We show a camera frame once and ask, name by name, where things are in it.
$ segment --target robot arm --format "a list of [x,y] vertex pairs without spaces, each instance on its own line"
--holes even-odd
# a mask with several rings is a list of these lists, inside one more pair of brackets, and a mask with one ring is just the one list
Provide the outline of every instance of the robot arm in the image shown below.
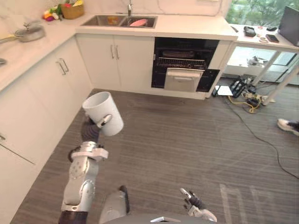
[[69,170],[69,181],[64,189],[60,224],[86,223],[95,193],[95,179],[99,170],[98,162],[108,158],[108,152],[102,147],[98,147],[99,132],[111,117],[111,115],[107,115],[98,124],[88,118],[82,125],[83,143],[79,151],[71,154],[72,163]]

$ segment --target dishwasher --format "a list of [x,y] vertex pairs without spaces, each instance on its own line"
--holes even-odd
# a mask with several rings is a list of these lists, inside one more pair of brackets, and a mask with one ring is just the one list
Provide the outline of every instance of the dishwasher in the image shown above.
[[156,37],[151,86],[186,92],[209,89],[207,83],[216,75],[215,72],[208,71],[207,67],[218,42],[218,40]]

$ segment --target frying pan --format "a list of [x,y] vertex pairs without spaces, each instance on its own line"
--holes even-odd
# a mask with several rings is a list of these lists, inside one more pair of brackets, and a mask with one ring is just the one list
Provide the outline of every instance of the frying pan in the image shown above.
[[26,29],[19,29],[14,33],[14,35],[9,35],[5,38],[0,39],[0,44],[8,41],[14,41],[16,39],[18,39],[21,42],[35,41],[41,39],[45,35],[46,33],[43,26],[26,26]]

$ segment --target marble backsplash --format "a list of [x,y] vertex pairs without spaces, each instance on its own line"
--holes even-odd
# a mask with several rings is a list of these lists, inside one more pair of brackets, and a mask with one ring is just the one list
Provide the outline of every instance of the marble backsplash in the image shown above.
[[[133,14],[225,15],[231,0],[131,0]],[[0,37],[65,0],[0,0]],[[127,13],[129,0],[84,0],[87,13]]]
[[[136,14],[223,15],[231,0],[131,0]],[[126,13],[129,0],[85,0],[90,13]]]

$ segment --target pink object in sink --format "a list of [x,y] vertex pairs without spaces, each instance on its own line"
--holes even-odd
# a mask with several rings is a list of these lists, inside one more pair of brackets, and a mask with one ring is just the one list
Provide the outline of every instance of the pink object in sink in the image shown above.
[[137,20],[130,24],[131,27],[142,27],[148,22],[147,19]]

